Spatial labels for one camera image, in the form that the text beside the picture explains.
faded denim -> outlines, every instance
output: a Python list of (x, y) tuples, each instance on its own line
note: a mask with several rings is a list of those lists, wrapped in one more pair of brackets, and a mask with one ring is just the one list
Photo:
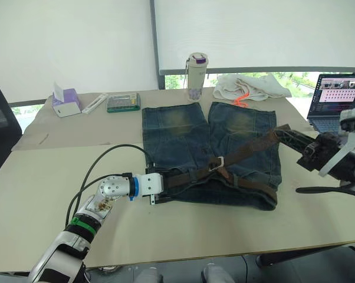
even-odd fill
[[(274, 111), (212, 103), (207, 122), (200, 104), (144, 108), (143, 143), (165, 177), (206, 167), (214, 156), (225, 156), (254, 137), (276, 127)], [(277, 190), (281, 183), (278, 145), (228, 166), (240, 178), (265, 183)], [(217, 173), (199, 182), (167, 188), (161, 196), (174, 200), (223, 205), (253, 206), (272, 210), (276, 203), (262, 191), (232, 186)]]

white roller blind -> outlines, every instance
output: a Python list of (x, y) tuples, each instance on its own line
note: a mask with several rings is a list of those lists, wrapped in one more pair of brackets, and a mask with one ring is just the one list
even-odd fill
[(149, 0), (0, 0), (0, 88), (8, 102), (157, 88)]
[(355, 0), (155, 0), (160, 70), (355, 67)]

tissue box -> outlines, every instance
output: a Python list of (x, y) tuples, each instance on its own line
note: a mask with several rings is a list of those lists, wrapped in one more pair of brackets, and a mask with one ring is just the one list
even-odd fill
[(56, 99), (53, 94), (52, 107), (58, 117), (66, 117), (81, 113), (81, 103), (77, 92), (73, 88), (64, 90), (64, 102)]

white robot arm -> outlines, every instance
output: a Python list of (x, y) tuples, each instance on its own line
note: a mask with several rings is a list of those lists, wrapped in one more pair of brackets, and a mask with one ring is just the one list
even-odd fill
[(90, 196), (69, 225), (49, 246), (33, 267), (28, 282), (81, 283), (85, 282), (83, 259), (91, 242), (112, 209), (113, 202), (122, 196), (133, 198), (154, 195), (163, 191), (162, 176), (124, 174), (109, 176), (99, 183), (97, 193)]

jeans belt loop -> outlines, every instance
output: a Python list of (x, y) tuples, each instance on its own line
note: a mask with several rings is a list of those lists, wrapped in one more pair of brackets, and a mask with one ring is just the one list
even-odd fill
[(238, 187), (239, 177), (238, 177), (238, 175), (236, 175), (236, 174), (233, 174), (233, 176), (234, 176), (234, 186), (235, 186), (236, 188), (239, 188), (239, 187)]
[(197, 183), (197, 177), (196, 177), (196, 170), (195, 169), (188, 169), (189, 177), (190, 177), (190, 182), (191, 183)]

